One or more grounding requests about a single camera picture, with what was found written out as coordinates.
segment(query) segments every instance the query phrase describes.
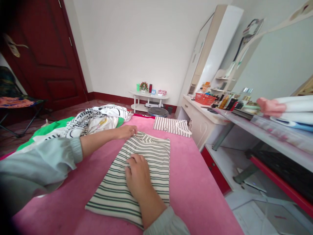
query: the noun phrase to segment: round bin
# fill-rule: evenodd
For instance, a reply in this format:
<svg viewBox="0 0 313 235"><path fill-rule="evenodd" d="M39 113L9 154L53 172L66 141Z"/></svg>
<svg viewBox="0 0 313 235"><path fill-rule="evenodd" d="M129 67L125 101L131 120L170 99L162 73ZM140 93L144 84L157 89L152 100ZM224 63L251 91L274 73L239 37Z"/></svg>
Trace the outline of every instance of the round bin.
<svg viewBox="0 0 313 235"><path fill-rule="evenodd" d="M167 117L169 115L168 111L164 108L151 107L148 109L148 114L155 117Z"/></svg>

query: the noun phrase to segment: red cabinet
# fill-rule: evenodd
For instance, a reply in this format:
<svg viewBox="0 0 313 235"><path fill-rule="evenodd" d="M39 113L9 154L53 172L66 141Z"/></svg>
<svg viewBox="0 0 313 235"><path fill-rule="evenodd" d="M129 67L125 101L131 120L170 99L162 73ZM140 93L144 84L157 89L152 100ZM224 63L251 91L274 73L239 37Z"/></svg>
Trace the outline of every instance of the red cabinet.
<svg viewBox="0 0 313 235"><path fill-rule="evenodd" d="M219 189L221 190L223 195L226 195L231 191L230 186L228 185L227 181L225 180L224 176L220 172L219 168L216 166L213 158L209 154L206 147L203 148L201 155L207 164L208 168L210 169Z"/></svg>

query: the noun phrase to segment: folding chair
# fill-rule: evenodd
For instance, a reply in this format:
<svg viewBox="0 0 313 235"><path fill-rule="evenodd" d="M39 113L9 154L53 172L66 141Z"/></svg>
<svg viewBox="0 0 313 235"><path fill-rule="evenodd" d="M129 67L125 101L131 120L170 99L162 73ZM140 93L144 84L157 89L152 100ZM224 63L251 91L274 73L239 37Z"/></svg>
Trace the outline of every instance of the folding chair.
<svg viewBox="0 0 313 235"><path fill-rule="evenodd" d="M13 76L11 71L5 66L0 66L0 109L6 110L4 117L0 121L1 128L12 133L17 138L21 138L25 135L27 129L30 127L35 118L40 118L44 120L44 118L39 117L39 114L42 110L54 119L50 121L57 121L57 119L55 119L49 112L47 112L47 110L43 109L46 101L48 100L38 100L28 95L24 95L20 88L17 86L15 82L15 77ZM35 115L33 116L30 123L22 134L17 134L1 124L10 114L10 110L28 107L34 108Z"/></svg>

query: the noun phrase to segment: bed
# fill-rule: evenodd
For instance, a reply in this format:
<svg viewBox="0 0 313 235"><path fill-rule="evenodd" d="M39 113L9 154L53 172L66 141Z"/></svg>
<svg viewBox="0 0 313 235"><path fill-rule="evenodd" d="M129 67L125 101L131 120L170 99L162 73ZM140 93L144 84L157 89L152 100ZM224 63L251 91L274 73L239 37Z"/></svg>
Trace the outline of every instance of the bed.
<svg viewBox="0 0 313 235"><path fill-rule="evenodd" d="M191 234L243 234L192 138L152 129L154 119L133 116L127 125L171 140L170 205ZM84 209L125 143L111 141L77 165L63 185L32 199L14 216L22 234L142 234L119 218Z"/></svg>

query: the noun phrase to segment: red basket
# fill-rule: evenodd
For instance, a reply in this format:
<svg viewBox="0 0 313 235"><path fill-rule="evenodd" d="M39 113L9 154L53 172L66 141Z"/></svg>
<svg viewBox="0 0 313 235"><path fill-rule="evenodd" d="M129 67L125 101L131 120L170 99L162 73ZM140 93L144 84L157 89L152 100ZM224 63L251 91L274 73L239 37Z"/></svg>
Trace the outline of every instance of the red basket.
<svg viewBox="0 0 313 235"><path fill-rule="evenodd" d="M216 97L214 97L214 96L196 93L195 101L200 103L200 104L211 105L211 104L213 104L214 100L216 100Z"/></svg>

